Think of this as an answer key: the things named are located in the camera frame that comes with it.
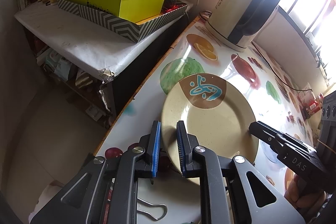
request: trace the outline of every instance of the silver bolt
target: silver bolt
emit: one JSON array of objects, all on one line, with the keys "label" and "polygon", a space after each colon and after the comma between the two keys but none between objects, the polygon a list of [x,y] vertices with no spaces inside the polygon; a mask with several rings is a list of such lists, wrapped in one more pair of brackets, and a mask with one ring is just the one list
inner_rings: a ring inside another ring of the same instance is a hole
[{"label": "silver bolt", "polygon": [[103,157],[95,157],[93,159],[93,163],[94,164],[102,164],[104,162],[104,158]]},{"label": "silver bolt", "polygon": [[142,153],[142,152],[143,152],[143,148],[142,148],[141,146],[137,146],[137,147],[133,148],[132,151],[133,151],[134,153],[139,154],[139,153]]},{"label": "silver bolt", "polygon": [[199,152],[199,153],[203,153],[203,152],[205,151],[205,147],[204,147],[204,146],[201,146],[201,145],[196,146],[196,147],[195,147],[195,151],[196,151],[196,152]]},{"label": "silver bolt", "polygon": [[235,157],[235,162],[237,162],[239,164],[242,164],[243,162],[245,162],[245,159],[242,156],[236,156]]}]

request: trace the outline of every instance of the striped tray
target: striped tray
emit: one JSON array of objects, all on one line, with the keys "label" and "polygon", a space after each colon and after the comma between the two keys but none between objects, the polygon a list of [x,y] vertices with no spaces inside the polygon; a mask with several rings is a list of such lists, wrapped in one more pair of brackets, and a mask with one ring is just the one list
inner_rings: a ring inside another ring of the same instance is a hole
[{"label": "striped tray", "polygon": [[112,14],[76,4],[67,0],[58,0],[58,7],[96,23],[106,29],[125,37],[132,42],[139,42],[164,25],[182,16],[187,9],[187,4],[167,14],[156,17],[142,24],[135,24]]}]

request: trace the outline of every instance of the metal hook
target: metal hook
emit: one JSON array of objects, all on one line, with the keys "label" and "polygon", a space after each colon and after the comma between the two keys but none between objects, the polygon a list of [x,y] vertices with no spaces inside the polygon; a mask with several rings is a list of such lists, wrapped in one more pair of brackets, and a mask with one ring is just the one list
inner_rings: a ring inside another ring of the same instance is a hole
[{"label": "metal hook", "polygon": [[140,202],[145,203],[146,205],[148,205],[150,207],[162,207],[163,208],[164,212],[163,212],[162,216],[160,216],[159,218],[154,217],[149,212],[137,209],[137,212],[149,216],[150,218],[153,219],[153,221],[158,221],[160,219],[163,219],[166,216],[167,212],[168,212],[168,207],[165,204],[152,204],[152,203],[149,203],[149,202],[147,202],[147,201],[145,201],[145,200],[143,200],[141,198],[137,198],[137,200],[140,201]]}]

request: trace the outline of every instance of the black cable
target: black cable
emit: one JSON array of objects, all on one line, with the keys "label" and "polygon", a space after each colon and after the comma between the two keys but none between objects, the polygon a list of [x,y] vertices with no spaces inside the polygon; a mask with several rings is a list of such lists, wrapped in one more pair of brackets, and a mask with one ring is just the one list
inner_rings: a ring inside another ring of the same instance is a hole
[{"label": "black cable", "polygon": [[276,77],[278,77],[279,78],[279,80],[283,83],[283,84],[285,84],[286,86],[288,86],[290,89],[292,89],[292,90],[296,90],[296,91],[309,91],[309,90],[311,90],[311,91],[313,91],[312,89],[308,89],[308,90],[297,90],[297,89],[295,89],[295,88],[292,88],[291,86],[289,86],[289,85],[287,85],[276,73],[275,73],[275,71],[272,69],[272,67],[271,67],[271,65],[268,63],[268,61],[266,60],[266,58],[263,56],[263,54],[260,52],[260,50],[256,47],[256,45],[252,42],[252,45],[256,48],[256,50],[258,51],[258,53],[262,56],[262,58],[266,61],[266,63],[268,64],[268,66],[271,68],[271,70],[272,70],[272,72],[275,74],[275,76]]}]

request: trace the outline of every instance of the human hand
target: human hand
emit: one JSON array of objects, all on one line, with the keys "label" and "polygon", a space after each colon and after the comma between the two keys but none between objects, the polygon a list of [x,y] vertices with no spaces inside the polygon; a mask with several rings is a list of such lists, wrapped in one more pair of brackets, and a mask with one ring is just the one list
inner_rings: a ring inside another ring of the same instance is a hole
[{"label": "human hand", "polygon": [[290,182],[288,189],[284,195],[285,199],[295,208],[310,208],[309,214],[313,215],[319,211],[326,199],[326,193],[320,191],[318,193],[308,194],[300,197],[299,188],[297,182],[299,176],[295,175],[293,180]]}]

